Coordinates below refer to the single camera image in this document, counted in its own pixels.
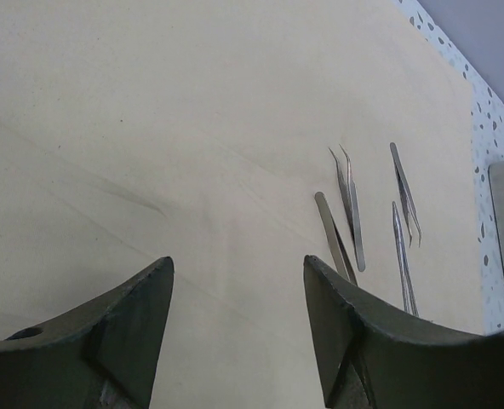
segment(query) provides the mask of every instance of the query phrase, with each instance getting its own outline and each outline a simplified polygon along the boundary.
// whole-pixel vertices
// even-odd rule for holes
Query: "metal tweezers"
[[[405,253],[404,231],[402,229],[402,222],[399,218],[396,202],[392,202],[392,222],[394,226],[394,237],[396,239],[396,250],[398,251],[399,277],[402,281],[404,311],[418,317],[419,310],[416,307],[415,292],[413,291],[407,254]]]
[[[390,152],[392,152],[392,158],[394,159],[394,166],[396,167],[396,177],[398,178],[398,189],[399,197],[402,202],[402,211],[404,213],[405,224],[407,225],[407,230],[409,231],[409,247],[411,247],[411,242],[413,241],[413,233],[411,231],[411,226],[409,223],[409,213],[416,225],[416,231],[419,234],[419,247],[422,241],[422,231],[419,225],[419,219],[416,215],[415,203],[413,202],[413,196],[411,196],[411,190],[409,188],[409,183],[407,183],[407,178],[405,177],[404,168],[399,160],[398,147],[394,142],[390,143]]]
[[[339,235],[339,230],[335,225],[334,217],[331,215],[329,210],[328,201],[322,192],[317,192],[314,195],[314,199],[317,202],[318,212],[320,213],[320,218],[322,219],[322,224],[324,225],[324,231],[326,232],[326,238],[328,239],[329,251],[331,256],[334,258],[335,269],[337,273],[347,281],[350,281],[354,285],[358,285],[356,280],[356,275],[352,269],[352,264],[348,258],[347,249],[343,245],[341,236]]]
[[[346,220],[351,229],[352,241],[354,242],[354,253],[356,255],[356,265],[358,271],[365,270],[365,255],[364,244],[362,243],[362,228],[360,226],[360,214],[358,211],[358,196],[356,194],[356,185],[352,179],[351,159],[347,151],[339,145],[346,158],[346,182],[343,177],[341,161],[335,155],[334,151],[329,149],[335,160],[335,167],[337,168],[337,181],[339,182],[339,190],[341,191],[341,198],[343,199],[343,206],[345,207]]]

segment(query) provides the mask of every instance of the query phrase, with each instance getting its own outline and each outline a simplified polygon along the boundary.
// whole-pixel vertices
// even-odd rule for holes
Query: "tweezer tip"
[[[328,147],[329,151],[331,152],[331,156],[334,157],[335,162],[337,162],[339,159],[335,156],[335,152],[331,150],[331,147]]]
[[[348,156],[348,153],[347,153],[347,151],[345,150],[345,148],[344,148],[341,144],[339,144],[339,147],[341,148],[341,150],[342,150],[342,151],[343,151],[343,153],[345,154],[345,156],[346,156],[346,161],[350,163],[350,161],[351,161],[351,157],[350,157],[350,156]]]

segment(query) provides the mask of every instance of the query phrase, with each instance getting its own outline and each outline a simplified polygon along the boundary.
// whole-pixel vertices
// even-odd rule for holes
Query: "gray wall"
[[[504,102],[504,0],[419,0]]]

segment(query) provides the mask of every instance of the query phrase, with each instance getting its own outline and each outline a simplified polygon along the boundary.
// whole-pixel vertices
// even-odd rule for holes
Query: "curved tweezers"
[[[390,143],[390,152],[392,153],[392,158],[394,160],[394,166],[396,167],[396,177],[398,178],[398,189],[399,197],[402,201],[402,209],[404,212],[405,224],[407,225],[407,230],[409,231],[409,247],[411,247],[411,242],[413,241],[413,233],[411,232],[411,226],[409,223],[409,213],[413,218],[416,225],[416,231],[419,234],[419,247],[422,241],[422,231],[419,225],[419,219],[416,215],[415,202],[413,202],[413,196],[411,196],[411,189],[409,183],[407,183],[407,178],[405,177],[404,167],[399,160],[398,147],[394,142]]]
[[[337,169],[337,181],[339,182],[339,190],[341,191],[341,198],[343,199],[343,206],[345,207],[346,219],[348,226],[351,229],[352,241],[354,242],[354,253],[356,255],[356,264],[358,271],[365,270],[365,254],[364,244],[362,242],[362,227],[360,225],[360,214],[358,210],[358,196],[356,194],[356,185],[352,179],[352,166],[351,159],[343,146],[339,145],[346,158],[346,183],[343,176],[341,161],[335,155],[334,151],[329,148],[331,155],[335,160],[335,167]]]

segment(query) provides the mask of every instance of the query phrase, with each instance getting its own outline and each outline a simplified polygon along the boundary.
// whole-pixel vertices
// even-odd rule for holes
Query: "white speckled surface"
[[[436,26],[416,0],[393,0],[409,23],[473,86],[472,151],[478,207],[478,241],[486,333],[504,329],[504,278],[494,210],[490,197],[489,165],[504,160],[504,103],[490,89],[456,46]]]

